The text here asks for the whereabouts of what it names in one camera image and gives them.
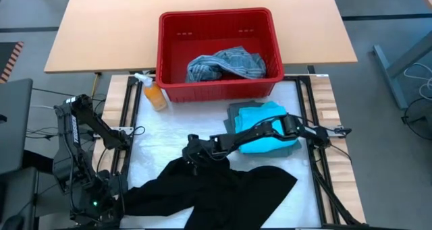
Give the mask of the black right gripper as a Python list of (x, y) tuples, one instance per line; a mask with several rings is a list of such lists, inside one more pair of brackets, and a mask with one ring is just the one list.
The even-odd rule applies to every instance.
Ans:
[(207, 166), (219, 160), (213, 150), (218, 145), (217, 137), (202, 140), (196, 134), (188, 134), (188, 143), (182, 149), (182, 158), (188, 163), (193, 175), (198, 175), (200, 166)]

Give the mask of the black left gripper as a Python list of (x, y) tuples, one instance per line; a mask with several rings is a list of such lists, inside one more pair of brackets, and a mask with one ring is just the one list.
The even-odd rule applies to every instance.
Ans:
[(79, 225), (119, 227), (124, 212), (114, 209), (115, 198), (127, 191), (127, 176), (123, 174), (112, 175), (109, 185), (76, 185), (70, 190), (70, 219)]

